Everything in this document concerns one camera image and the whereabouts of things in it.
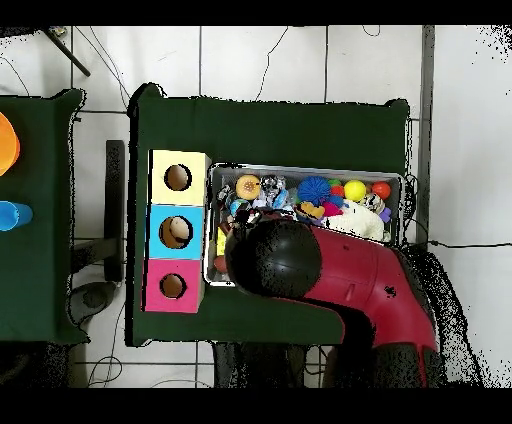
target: blue block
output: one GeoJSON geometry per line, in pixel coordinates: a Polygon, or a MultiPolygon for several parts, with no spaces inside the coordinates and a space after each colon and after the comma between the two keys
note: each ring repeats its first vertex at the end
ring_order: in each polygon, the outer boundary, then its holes
{"type": "Polygon", "coordinates": [[[151,259],[200,259],[204,237],[204,208],[198,206],[168,206],[151,204],[149,217],[149,257],[151,259]],[[192,224],[192,239],[183,249],[170,249],[159,237],[162,222],[170,216],[182,216],[192,224]]]}

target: black metal bracket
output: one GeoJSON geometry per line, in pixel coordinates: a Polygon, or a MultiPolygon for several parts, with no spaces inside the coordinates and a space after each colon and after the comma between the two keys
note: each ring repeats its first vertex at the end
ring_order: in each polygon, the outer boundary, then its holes
{"type": "Polygon", "coordinates": [[[87,70],[87,68],[82,65],[80,63],[80,61],[75,57],[75,55],[73,55],[73,53],[71,53],[68,48],[62,43],[62,41],[60,41],[57,36],[51,32],[49,29],[45,28],[43,29],[43,32],[46,34],[46,36],[51,40],[51,42],[53,44],[55,44],[59,50],[64,53],[67,58],[69,60],[71,60],[71,62],[73,62],[73,64],[78,68],[80,69],[80,71],[82,71],[82,73],[86,76],[86,77],[90,77],[91,76],[91,73],[87,70]]]}
{"type": "Polygon", "coordinates": [[[124,277],[124,142],[107,140],[105,173],[104,238],[74,246],[71,273],[104,260],[105,280],[120,282],[124,277]]]}

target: metal tray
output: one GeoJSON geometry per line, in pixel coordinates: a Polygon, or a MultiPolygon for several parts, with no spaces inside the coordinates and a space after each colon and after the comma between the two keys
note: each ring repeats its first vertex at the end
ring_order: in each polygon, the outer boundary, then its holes
{"type": "Polygon", "coordinates": [[[222,280],[220,274],[213,265],[217,254],[217,228],[229,215],[229,211],[220,211],[216,206],[215,198],[218,191],[226,184],[233,187],[239,177],[245,174],[252,174],[258,177],[266,175],[280,175],[286,178],[286,188],[297,187],[299,183],[309,175],[318,175],[327,179],[337,178],[342,183],[349,180],[360,180],[363,183],[374,183],[385,181],[391,187],[391,195],[385,203],[391,209],[391,221],[385,224],[385,229],[391,233],[391,244],[399,244],[402,239],[403,228],[403,204],[404,204],[404,179],[399,174],[365,172],[365,171],[342,171],[334,169],[317,168],[296,168],[284,166],[247,165],[231,163],[214,163],[208,169],[207,187],[210,190],[209,198],[212,199],[211,207],[208,208],[206,216],[206,237],[203,256],[203,277],[212,286],[230,286],[230,281],[222,280]]]}

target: blue cylinder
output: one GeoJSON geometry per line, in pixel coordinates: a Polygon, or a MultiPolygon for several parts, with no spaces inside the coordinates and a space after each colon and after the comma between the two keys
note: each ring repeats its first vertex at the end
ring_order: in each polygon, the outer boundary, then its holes
{"type": "Polygon", "coordinates": [[[0,231],[10,231],[32,220],[32,209],[22,203],[0,201],[0,231]]]}

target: plush toy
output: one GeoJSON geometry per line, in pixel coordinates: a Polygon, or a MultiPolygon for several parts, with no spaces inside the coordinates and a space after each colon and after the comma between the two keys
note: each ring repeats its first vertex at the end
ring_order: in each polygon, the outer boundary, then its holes
{"type": "Polygon", "coordinates": [[[295,208],[297,215],[311,220],[318,220],[323,217],[325,208],[323,206],[315,207],[311,202],[302,202],[295,208]]]}
{"type": "Polygon", "coordinates": [[[384,223],[391,220],[391,209],[386,208],[384,201],[375,193],[365,195],[359,204],[379,215],[384,223]]]}
{"type": "Polygon", "coordinates": [[[327,199],[327,202],[334,203],[338,208],[341,208],[343,206],[343,197],[331,195],[327,199]]]}
{"type": "Polygon", "coordinates": [[[324,202],[322,206],[325,209],[324,216],[336,216],[343,214],[343,211],[339,208],[339,206],[336,206],[334,203],[324,202]]]}
{"type": "Polygon", "coordinates": [[[235,216],[236,211],[240,207],[247,208],[249,206],[249,202],[245,199],[236,199],[233,202],[231,202],[231,205],[229,205],[229,211],[231,212],[231,215],[235,216]]]}
{"type": "Polygon", "coordinates": [[[322,224],[332,230],[375,241],[385,241],[384,222],[376,214],[346,199],[342,211],[343,215],[324,218],[322,224]]]}
{"type": "Polygon", "coordinates": [[[236,182],[236,194],[244,200],[254,200],[260,194],[260,179],[254,175],[243,175],[236,182]]]}

